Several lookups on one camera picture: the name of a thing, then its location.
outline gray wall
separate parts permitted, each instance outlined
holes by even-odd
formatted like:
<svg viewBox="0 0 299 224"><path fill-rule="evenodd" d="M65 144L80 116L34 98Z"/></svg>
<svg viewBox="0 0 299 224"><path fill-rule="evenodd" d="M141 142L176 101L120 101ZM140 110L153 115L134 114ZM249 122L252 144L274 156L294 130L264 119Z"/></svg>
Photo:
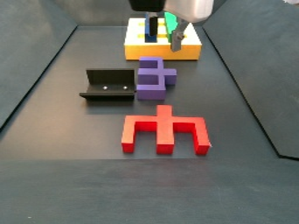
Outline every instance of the gray wall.
<svg viewBox="0 0 299 224"><path fill-rule="evenodd" d="M48 0L0 1L0 129L74 28Z"/></svg>
<svg viewBox="0 0 299 224"><path fill-rule="evenodd" d="M126 25L129 17L144 13L130 10L128 0L52 0L78 25ZM226 0L213 0L213 11Z"/></svg>
<svg viewBox="0 0 299 224"><path fill-rule="evenodd" d="M299 158L299 8L228 0L202 28L282 157Z"/></svg>

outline red comb-shaped block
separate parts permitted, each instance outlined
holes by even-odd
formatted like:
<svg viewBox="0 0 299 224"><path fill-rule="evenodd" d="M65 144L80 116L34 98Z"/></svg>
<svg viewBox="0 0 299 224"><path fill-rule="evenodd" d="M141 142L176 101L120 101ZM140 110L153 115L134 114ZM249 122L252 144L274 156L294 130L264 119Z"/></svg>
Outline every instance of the red comb-shaped block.
<svg viewBox="0 0 299 224"><path fill-rule="evenodd" d="M193 151L205 155L210 147L205 122L201 117L172 115L172 106L157 105L156 115L126 115L121 138L124 153L134 152L137 131L156 131L156 153L173 153L173 132L190 132Z"/></svg>

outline green block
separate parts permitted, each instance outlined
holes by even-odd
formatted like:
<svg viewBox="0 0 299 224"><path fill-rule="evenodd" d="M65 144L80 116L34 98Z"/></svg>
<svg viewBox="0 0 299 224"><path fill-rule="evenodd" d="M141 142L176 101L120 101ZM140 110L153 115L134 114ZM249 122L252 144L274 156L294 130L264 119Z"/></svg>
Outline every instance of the green block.
<svg viewBox="0 0 299 224"><path fill-rule="evenodd" d="M177 23L176 23L176 16L170 12L164 13L164 26L168 42L172 43L172 33L177 26Z"/></svg>

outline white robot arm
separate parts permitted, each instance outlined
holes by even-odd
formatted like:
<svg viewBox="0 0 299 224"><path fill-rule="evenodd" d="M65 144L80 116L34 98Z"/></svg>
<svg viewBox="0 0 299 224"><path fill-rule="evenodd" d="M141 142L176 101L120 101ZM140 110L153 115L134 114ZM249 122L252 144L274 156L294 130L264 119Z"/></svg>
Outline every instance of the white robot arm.
<svg viewBox="0 0 299 224"><path fill-rule="evenodd" d="M182 32L189 23L197 23L210 15L213 0L165 0L162 10L177 17L172 31L172 51L181 50Z"/></svg>

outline purple block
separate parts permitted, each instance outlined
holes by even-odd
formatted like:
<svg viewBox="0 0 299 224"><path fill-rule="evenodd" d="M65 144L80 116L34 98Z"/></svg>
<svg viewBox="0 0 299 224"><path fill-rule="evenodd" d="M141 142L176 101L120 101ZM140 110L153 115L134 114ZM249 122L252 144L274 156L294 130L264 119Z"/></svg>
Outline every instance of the purple block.
<svg viewBox="0 0 299 224"><path fill-rule="evenodd" d="M137 100L164 100L165 86L174 85L176 70L164 68L160 57L141 57L137 69Z"/></svg>

